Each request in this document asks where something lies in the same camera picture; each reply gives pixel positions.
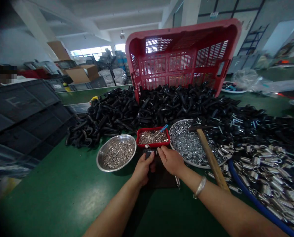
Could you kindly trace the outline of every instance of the silver bracelet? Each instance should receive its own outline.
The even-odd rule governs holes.
[[[198,187],[197,190],[196,190],[196,193],[193,194],[193,198],[194,198],[194,199],[197,199],[197,196],[202,192],[202,190],[203,190],[205,184],[206,184],[206,177],[203,176],[203,177],[202,177],[202,180],[201,180],[201,182],[200,182],[200,185],[199,185],[199,187]]]

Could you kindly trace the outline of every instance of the hammer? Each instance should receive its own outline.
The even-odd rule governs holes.
[[[213,174],[215,176],[215,180],[216,180],[218,186],[230,193],[230,190],[229,190],[228,185],[225,181],[223,173],[218,165],[216,157],[214,156],[214,153],[212,152],[212,150],[207,142],[205,134],[202,131],[202,129],[210,128],[210,127],[212,127],[212,126],[193,126],[193,127],[189,128],[189,131],[192,132],[192,131],[196,130],[197,134],[199,135],[200,141],[203,145],[204,152],[207,156],[209,165],[213,171]]]

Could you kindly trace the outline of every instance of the red tray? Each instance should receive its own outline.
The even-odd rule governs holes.
[[[163,127],[156,127],[156,128],[141,128],[137,131],[137,139],[136,139],[136,143],[137,143],[137,146],[139,148],[142,148],[144,149],[145,148],[145,145],[146,144],[138,144],[139,143],[139,137],[140,137],[140,134],[142,132],[146,132],[146,131],[159,131],[161,130]],[[168,142],[164,142],[164,143],[148,143],[148,145],[150,146],[150,148],[157,148],[157,147],[162,147],[163,145],[164,146],[169,146],[170,144],[170,137],[169,137],[169,132],[168,130],[166,129],[166,134],[167,134],[167,138],[168,138]]]

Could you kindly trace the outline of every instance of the basket handle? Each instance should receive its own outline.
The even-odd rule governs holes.
[[[227,73],[228,68],[229,68],[229,65],[230,65],[230,62],[231,62],[230,59],[227,59],[227,60],[224,61],[224,66],[223,66],[222,72],[220,73],[221,78],[225,78],[226,73]]]

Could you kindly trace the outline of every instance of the door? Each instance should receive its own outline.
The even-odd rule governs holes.
[[[257,15],[258,11],[248,11],[248,12],[238,12],[234,14],[234,18],[237,18],[242,25],[242,29],[241,29],[241,35],[235,50],[235,53],[233,54],[234,56],[238,55],[238,52],[243,44],[243,42],[245,41],[245,38],[247,37],[249,30],[251,28],[251,25],[253,23],[253,21],[255,20],[255,17]]]
[[[279,49],[283,46],[286,40],[294,31],[293,21],[282,21],[274,29],[270,38],[266,42],[263,51],[272,57],[276,55]]]

